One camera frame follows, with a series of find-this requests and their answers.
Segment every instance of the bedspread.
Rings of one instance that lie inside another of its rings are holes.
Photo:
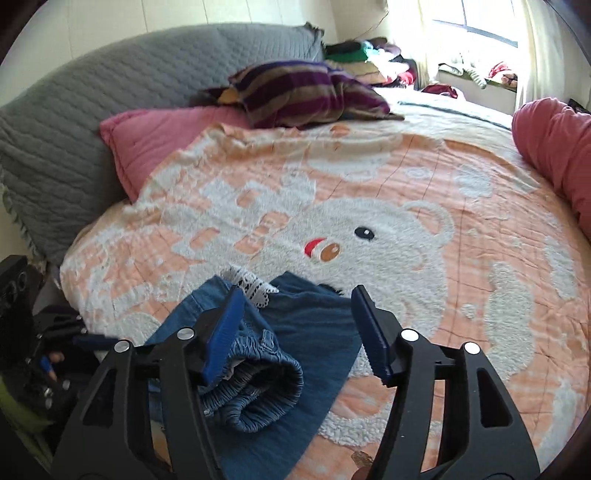
[[[480,344],[546,466],[588,405],[591,247],[510,132],[405,113],[308,131],[209,128],[134,205],[78,237],[61,267],[68,301],[91,332],[140,344],[228,263],[345,295],[362,283],[431,341]],[[348,479],[354,450],[376,453],[393,392],[363,350],[349,376],[291,480]],[[425,468],[442,412],[436,385]]]

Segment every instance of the denim clothing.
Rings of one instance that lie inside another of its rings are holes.
[[[284,273],[271,284],[279,289],[279,292],[269,293],[267,307],[257,311],[249,305],[245,310],[245,317],[251,319],[252,325],[266,326],[257,330],[260,336],[257,336],[254,345],[259,347],[246,350],[260,352],[261,359],[268,358],[263,355],[266,350],[260,345],[266,342],[263,334],[265,330],[269,332],[266,334],[267,338],[274,332],[273,345],[277,346],[276,340],[281,345],[281,349],[278,348],[277,351],[282,351],[285,356],[299,362],[304,387],[299,400],[291,410],[286,411],[286,405],[289,403],[280,395],[268,397],[276,403],[266,402],[267,410],[247,411],[248,406],[243,409],[241,416],[245,424],[245,419],[260,424],[262,419],[278,417],[277,421],[269,423],[266,428],[256,433],[246,433],[245,430],[237,432],[236,423],[229,422],[227,416],[221,418],[225,424],[211,419],[209,432],[228,480],[284,480],[318,432],[347,380],[361,348],[361,339],[351,314],[350,299],[292,273]],[[219,292],[207,291],[208,297],[214,295],[217,298],[214,306],[218,306],[229,286],[220,280],[215,280],[209,285],[215,285],[220,289]],[[203,293],[201,290],[197,295],[199,304],[210,305],[202,297]],[[157,331],[157,334],[161,335],[157,341],[163,340],[181,326],[192,324],[193,321],[194,318],[182,325],[168,326],[167,319]],[[241,365],[235,366],[234,375]],[[292,372],[295,372],[292,364],[284,364],[283,368],[293,369]],[[281,379],[275,377],[273,391],[280,392],[281,388],[285,388],[285,391],[294,391],[293,385],[284,385],[294,378],[295,375],[284,375]],[[249,384],[249,388],[256,392],[261,391],[258,380],[260,379],[257,378],[254,385]],[[267,385],[267,379],[262,380],[261,383]],[[239,402],[244,402],[246,397],[238,395],[234,398],[240,399],[234,403],[239,409]]]
[[[231,286],[217,276],[207,280],[177,305],[146,344],[163,342],[179,329],[192,327],[203,311],[223,303]],[[254,433],[293,408],[303,385],[300,364],[281,350],[268,323],[246,301],[226,367],[212,385],[199,389],[199,396],[206,417],[217,413],[219,423]],[[151,387],[150,397],[152,419],[161,420],[157,387]]]

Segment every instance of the red pillow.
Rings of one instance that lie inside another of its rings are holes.
[[[519,153],[566,198],[591,239],[591,115],[555,98],[536,100],[513,116]]]

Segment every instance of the window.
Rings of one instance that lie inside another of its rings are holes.
[[[512,0],[436,0],[433,22],[440,61],[471,63],[488,71],[517,59]]]

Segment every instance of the striped pillow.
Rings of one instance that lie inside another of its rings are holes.
[[[229,78],[254,128],[300,127],[347,119],[395,119],[388,102],[324,63],[274,61]]]

